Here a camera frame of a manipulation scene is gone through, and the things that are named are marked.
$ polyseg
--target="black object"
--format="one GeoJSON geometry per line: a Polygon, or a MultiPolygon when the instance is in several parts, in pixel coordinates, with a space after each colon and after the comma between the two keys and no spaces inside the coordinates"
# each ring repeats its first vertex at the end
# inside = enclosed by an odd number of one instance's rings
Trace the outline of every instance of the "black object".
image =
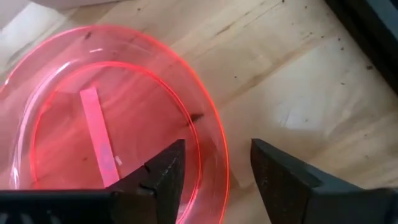
{"type": "Polygon", "coordinates": [[[272,224],[396,224],[395,189],[363,190],[253,139],[251,165],[272,224]]]}
{"type": "Polygon", "coordinates": [[[398,94],[398,0],[325,1],[398,94]]]}
{"type": "Polygon", "coordinates": [[[0,191],[0,224],[171,224],[185,169],[178,140],[104,190],[0,191]]]}

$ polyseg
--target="wooden surface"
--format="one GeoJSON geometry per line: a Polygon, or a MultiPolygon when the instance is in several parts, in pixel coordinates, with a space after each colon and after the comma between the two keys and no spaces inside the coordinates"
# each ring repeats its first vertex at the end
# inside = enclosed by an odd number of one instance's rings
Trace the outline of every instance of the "wooden surface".
{"type": "Polygon", "coordinates": [[[398,98],[322,0],[133,0],[63,11],[13,0],[0,9],[2,82],[48,36],[87,24],[132,27],[181,55],[228,138],[225,223],[268,223],[251,138],[361,187],[398,184],[398,98]]]}

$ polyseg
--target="pink strip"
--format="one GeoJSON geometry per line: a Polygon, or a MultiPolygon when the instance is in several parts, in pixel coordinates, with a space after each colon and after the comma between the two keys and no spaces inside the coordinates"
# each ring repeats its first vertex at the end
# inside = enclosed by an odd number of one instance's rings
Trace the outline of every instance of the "pink strip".
{"type": "Polygon", "coordinates": [[[114,162],[111,144],[102,114],[100,100],[96,88],[80,91],[81,101],[86,115],[91,142],[94,146],[95,156],[101,172],[102,181],[108,187],[119,181],[118,169],[114,162]]]}

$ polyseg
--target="wood grain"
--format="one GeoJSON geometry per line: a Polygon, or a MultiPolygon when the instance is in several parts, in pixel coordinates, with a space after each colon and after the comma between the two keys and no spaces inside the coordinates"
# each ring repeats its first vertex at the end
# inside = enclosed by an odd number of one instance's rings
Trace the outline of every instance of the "wood grain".
{"type": "Polygon", "coordinates": [[[47,37],[87,24],[141,30],[181,55],[227,134],[225,223],[268,223],[251,138],[361,187],[398,184],[398,99],[322,0],[133,0],[59,12],[29,3],[7,18],[0,13],[0,81],[47,37]]]}

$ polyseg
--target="dark crumb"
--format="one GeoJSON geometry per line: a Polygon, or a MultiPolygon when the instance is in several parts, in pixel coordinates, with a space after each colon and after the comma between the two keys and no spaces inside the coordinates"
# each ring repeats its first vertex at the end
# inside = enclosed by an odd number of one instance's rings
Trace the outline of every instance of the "dark crumb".
{"type": "Polygon", "coordinates": [[[204,116],[203,113],[200,113],[200,114],[191,114],[191,115],[190,115],[192,123],[195,123],[196,121],[198,121],[198,120],[199,120],[201,117],[203,117],[203,116],[204,116]]]}
{"type": "Polygon", "coordinates": [[[88,33],[85,35],[85,40],[89,39],[90,37],[91,37],[91,31],[88,32],[88,33]]]}

